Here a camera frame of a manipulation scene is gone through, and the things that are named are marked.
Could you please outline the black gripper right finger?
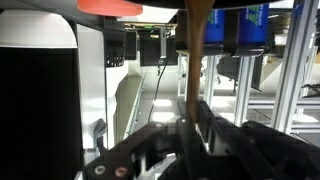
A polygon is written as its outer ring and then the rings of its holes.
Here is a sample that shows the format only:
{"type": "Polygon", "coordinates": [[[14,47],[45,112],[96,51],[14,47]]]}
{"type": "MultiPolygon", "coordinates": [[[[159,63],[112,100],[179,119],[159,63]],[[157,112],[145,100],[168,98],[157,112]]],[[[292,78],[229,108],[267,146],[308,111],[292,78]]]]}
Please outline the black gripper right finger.
{"type": "Polygon", "coordinates": [[[236,157],[258,180],[320,180],[320,148],[256,121],[237,127],[198,102],[198,125],[208,152],[236,157]]]}

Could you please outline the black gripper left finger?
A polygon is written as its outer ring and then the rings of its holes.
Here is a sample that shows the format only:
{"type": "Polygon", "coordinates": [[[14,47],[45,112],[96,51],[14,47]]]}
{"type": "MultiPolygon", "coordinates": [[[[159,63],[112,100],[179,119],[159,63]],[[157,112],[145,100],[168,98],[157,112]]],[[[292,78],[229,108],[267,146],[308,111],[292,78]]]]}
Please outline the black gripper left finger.
{"type": "Polygon", "coordinates": [[[84,180],[138,180],[148,176],[169,154],[176,159],[160,180],[198,180],[192,163],[199,145],[194,137],[185,101],[179,101],[178,116],[168,122],[152,121],[129,135],[83,169],[84,180]]]}

